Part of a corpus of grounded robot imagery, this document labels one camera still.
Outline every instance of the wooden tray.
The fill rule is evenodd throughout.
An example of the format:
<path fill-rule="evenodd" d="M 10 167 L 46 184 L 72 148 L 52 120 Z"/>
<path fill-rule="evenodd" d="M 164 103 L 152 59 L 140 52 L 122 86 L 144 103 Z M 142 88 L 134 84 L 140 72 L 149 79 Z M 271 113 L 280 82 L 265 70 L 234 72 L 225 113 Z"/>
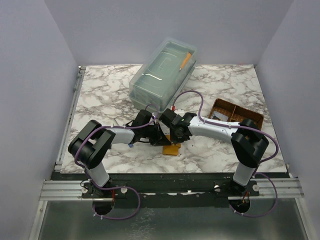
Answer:
<path fill-rule="evenodd" d="M 264 116 L 262 114 L 225 101 L 221 98 L 215 100 L 209 114 L 209 119 L 211 119 L 214 111 L 226 115 L 228 117 L 228 122 L 242 122 L 244 119 L 251 119 L 259 130 L 261 130 L 264 122 Z"/>

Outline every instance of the clear plastic container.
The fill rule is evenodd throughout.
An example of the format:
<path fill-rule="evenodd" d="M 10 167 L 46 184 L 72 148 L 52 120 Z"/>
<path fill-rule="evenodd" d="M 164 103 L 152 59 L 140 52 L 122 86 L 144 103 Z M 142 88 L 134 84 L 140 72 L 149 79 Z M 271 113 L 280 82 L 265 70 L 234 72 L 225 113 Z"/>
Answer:
<path fill-rule="evenodd" d="M 166 38 L 129 83 L 133 105 L 144 109 L 148 104 L 155 104 L 160 113 L 164 112 L 194 70 L 196 50 L 194 46 Z"/>

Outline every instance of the white wall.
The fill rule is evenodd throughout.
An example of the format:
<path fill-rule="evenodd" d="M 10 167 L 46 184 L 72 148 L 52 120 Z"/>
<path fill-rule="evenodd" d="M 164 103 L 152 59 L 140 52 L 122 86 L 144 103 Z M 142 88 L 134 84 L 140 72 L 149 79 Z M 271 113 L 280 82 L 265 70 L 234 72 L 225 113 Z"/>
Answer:
<path fill-rule="evenodd" d="M 320 236 L 320 1 L 295 0 L 256 71 L 290 171 Z"/>
<path fill-rule="evenodd" d="M 165 37 L 202 64 L 257 64 L 292 0 L 45 0 L 79 65 L 145 63 Z"/>
<path fill-rule="evenodd" d="M 77 64 L 43 0 L 0 1 L 0 239 L 28 239 Z"/>

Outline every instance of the marble surface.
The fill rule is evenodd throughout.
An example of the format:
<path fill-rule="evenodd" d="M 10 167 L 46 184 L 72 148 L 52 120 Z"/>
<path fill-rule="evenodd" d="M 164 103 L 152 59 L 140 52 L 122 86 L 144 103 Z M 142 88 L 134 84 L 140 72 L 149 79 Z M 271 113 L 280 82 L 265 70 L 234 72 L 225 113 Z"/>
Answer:
<path fill-rule="evenodd" d="M 138 110 L 129 99 L 129 81 L 140 67 L 103 65 L 86 68 L 68 145 L 92 119 L 103 125 L 123 125 L 136 117 Z M 263 114 L 262 130 L 276 137 L 253 65 L 197 65 L 183 88 L 185 90 L 203 94 L 203 117 L 208 117 L 216 98 L 221 98 Z M 197 94 L 186 93 L 178 99 L 176 108 L 197 113 L 200 102 Z M 274 151 L 275 146 L 270 141 L 264 157 Z M 109 173 L 227 173 L 234 172 L 237 163 L 231 145 L 202 136 L 192 136 L 191 140 L 182 143 L 178 156 L 162 155 L 161 146 L 138 142 L 133 148 L 114 144 L 103 159 Z M 259 171 L 286 172 L 281 153 L 261 164 Z M 66 151 L 61 173 L 82 172 Z"/>

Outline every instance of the metal frame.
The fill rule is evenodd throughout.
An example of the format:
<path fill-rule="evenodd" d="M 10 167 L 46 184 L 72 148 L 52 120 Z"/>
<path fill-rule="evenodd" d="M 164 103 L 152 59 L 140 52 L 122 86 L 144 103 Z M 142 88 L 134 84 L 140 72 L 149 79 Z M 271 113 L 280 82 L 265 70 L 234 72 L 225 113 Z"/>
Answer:
<path fill-rule="evenodd" d="M 59 148 L 59 152 L 57 155 L 57 159 L 56 159 L 56 165 L 58 165 L 58 167 L 54 167 L 54 170 L 56 172 L 60 172 L 61 170 L 61 165 L 62 165 L 62 159 L 64 158 L 65 152 L 66 152 L 66 143 L 68 141 L 69 138 L 69 134 L 71 131 L 71 124 L 73 122 L 74 116 L 75 116 L 75 111 L 76 111 L 76 106 L 77 106 L 77 102 L 79 99 L 79 95 L 80 95 L 80 89 L 82 86 L 82 82 L 84 80 L 84 76 L 85 76 L 85 72 L 86 72 L 86 67 L 85 66 L 80 66 L 79 67 L 79 73 L 76 77 L 76 82 L 74 85 L 74 94 L 73 94 L 73 98 L 72 98 L 72 102 L 71 102 L 71 108 L 68 114 L 68 119 L 63 131 L 63 136 L 62 136 L 62 141 L 61 141 L 61 145 Z"/>
<path fill-rule="evenodd" d="M 300 217 L 302 220 L 302 224 L 306 233 L 306 236 L 309 240 L 317 240 L 317 234 L 316 234 L 316 229 L 315 226 L 311 220 L 307 204 L 306 204 L 306 199 L 305 198 L 296 198 L 295 199 L 296 205 L 298 207 Z"/>
<path fill-rule="evenodd" d="M 36 210 L 36 215 L 29 235 L 29 240 L 37 240 L 39 238 L 40 230 L 47 209 L 47 203 L 47 201 L 39 201 L 38 208 Z"/>
<path fill-rule="evenodd" d="M 316 240 L 316 231 L 310 219 L 310 215 L 304 199 L 304 193 L 298 178 L 272 178 L 276 186 L 278 198 L 294 198 L 297 203 L 301 221 L 309 240 Z M 265 178 L 252 179 L 256 181 L 259 196 L 252 196 L 251 199 L 272 199 L 275 197 L 274 188 Z M 80 180 L 46 180 L 43 183 L 36 216 L 33 222 L 29 240 L 37 240 L 40 235 L 42 222 L 44 220 L 48 201 L 102 201 L 111 202 L 112 198 L 82 198 L 82 187 Z M 200 194 L 201 192 L 181 192 L 182 194 Z M 239 197 L 229 197 L 229 200 L 240 199 Z"/>
<path fill-rule="evenodd" d="M 76 83 L 74 86 L 74 94 L 72 99 L 71 108 L 69 111 L 69 117 L 64 129 L 61 145 L 56 159 L 54 172 L 60 172 L 62 167 L 62 159 L 64 157 L 68 137 L 71 131 L 71 123 L 73 121 L 77 102 L 80 95 L 80 89 L 83 83 L 86 67 L 79 67 L 79 73 L 77 75 Z M 259 188 L 259 196 L 251 196 L 251 199 L 272 199 L 275 198 L 274 188 L 271 183 L 264 178 L 253 179 L 256 181 Z M 313 223 L 310 218 L 310 214 L 307 209 L 306 201 L 304 199 L 304 193 L 298 178 L 272 178 L 277 192 L 278 198 L 295 198 L 297 208 L 301 217 L 303 227 L 305 229 L 307 238 L 309 240 L 316 240 L 317 235 Z M 29 240 L 39 239 L 42 223 L 45 217 L 48 201 L 104 201 L 110 202 L 112 198 L 82 198 L 82 187 L 80 186 L 80 180 L 49 180 L 44 181 L 37 212 L 30 232 Z M 185 192 L 185 194 L 198 194 L 198 192 Z M 240 199 L 241 196 L 229 197 L 229 200 Z"/>

